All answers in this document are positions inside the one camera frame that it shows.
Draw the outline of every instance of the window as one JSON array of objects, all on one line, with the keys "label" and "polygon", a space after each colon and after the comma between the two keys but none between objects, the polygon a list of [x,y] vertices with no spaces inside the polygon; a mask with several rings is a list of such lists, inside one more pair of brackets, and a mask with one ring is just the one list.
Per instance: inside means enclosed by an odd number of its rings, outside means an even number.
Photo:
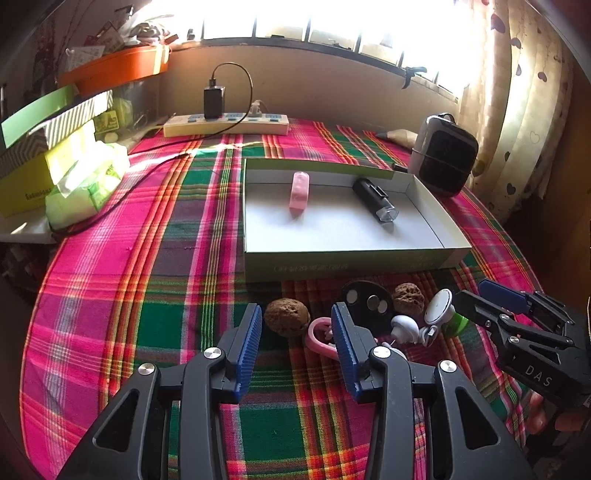
[{"label": "window", "polygon": [[178,33],[180,41],[189,28],[197,40],[205,41],[299,41],[347,50],[361,55],[361,61],[426,67],[422,77],[457,96],[467,83],[469,17],[457,0],[228,0],[223,6],[204,0],[152,0],[148,7],[166,15],[161,22]]}]

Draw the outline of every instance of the purple heart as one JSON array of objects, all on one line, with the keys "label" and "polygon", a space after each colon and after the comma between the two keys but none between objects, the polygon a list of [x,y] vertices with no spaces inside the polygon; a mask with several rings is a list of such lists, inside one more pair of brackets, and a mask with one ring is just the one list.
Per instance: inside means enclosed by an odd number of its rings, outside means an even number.
[{"label": "purple heart", "polygon": [[491,15],[491,30],[497,30],[499,33],[505,33],[506,28],[503,21],[499,18],[499,15],[492,14]]}]

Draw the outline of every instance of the curtain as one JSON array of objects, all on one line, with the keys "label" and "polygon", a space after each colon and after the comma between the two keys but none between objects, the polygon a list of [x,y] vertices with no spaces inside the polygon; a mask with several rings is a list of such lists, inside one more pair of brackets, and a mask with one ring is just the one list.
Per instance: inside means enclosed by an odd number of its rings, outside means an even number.
[{"label": "curtain", "polygon": [[480,145],[468,186],[500,222],[543,198],[570,104],[573,58],[524,0],[459,0],[471,22],[472,70],[458,124]]}]

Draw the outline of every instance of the orange basket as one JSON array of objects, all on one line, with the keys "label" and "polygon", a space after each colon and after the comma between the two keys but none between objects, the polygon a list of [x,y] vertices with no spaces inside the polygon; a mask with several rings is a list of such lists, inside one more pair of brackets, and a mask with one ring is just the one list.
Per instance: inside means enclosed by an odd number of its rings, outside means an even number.
[{"label": "orange basket", "polygon": [[59,86],[75,83],[83,98],[168,70],[168,45],[134,47],[88,62],[59,79]]}]

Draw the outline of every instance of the ribbed blue pad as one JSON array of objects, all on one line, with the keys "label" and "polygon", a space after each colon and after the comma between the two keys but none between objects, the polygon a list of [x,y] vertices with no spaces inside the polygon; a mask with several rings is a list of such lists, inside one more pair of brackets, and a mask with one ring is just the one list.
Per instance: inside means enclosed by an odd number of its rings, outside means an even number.
[{"label": "ribbed blue pad", "polygon": [[336,351],[339,354],[340,369],[343,372],[345,387],[347,388],[347,392],[349,392],[353,399],[357,401],[361,394],[361,385],[357,379],[357,357],[351,347],[349,335],[345,330],[343,317],[336,305],[333,305],[330,317],[332,320],[332,332],[335,339]]},{"label": "ribbed blue pad", "polygon": [[261,340],[262,332],[262,311],[257,305],[251,318],[251,323],[248,326],[248,332],[240,356],[236,366],[236,388],[234,395],[236,396],[236,403],[240,402],[242,397],[248,391],[248,386],[251,383],[252,371],[255,368],[256,353],[258,352],[258,344]]},{"label": "ribbed blue pad", "polygon": [[492,280],[484,279],[478,284],[479,295],[505,310],[515,314],[528,313],[530,310],[525,296]]}]

